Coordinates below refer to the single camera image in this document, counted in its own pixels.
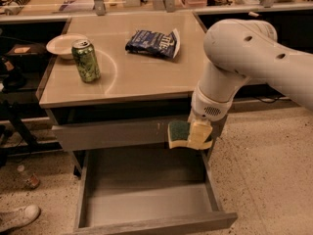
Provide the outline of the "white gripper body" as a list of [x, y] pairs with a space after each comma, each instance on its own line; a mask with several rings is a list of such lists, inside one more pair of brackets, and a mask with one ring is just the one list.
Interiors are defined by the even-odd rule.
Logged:
[[192, 95], [188, 122], [194, 120], [219, 121], [227, 115], [231, 106], [231, 102], [220, 103], [214, 101], [196, 88]]

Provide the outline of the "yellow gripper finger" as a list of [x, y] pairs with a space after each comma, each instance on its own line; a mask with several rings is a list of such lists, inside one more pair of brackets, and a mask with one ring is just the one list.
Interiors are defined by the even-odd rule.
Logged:
[[193, 120], [190, 123], [187, 147], [192, 149], [208, 149], [212, 145], [212, 126], [206, 120]]

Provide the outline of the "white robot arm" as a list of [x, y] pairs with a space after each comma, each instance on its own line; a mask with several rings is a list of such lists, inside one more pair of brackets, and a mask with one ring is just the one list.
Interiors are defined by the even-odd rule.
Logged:
[[210, 145], [211, 124], [226, 116], [238, 90], [252, 79], [313, 110], [313, 55], [279, 44], [269, 23], [219, 21], [207, 30], [203, 49], [208, 63], [192, 97], [189, 148]]

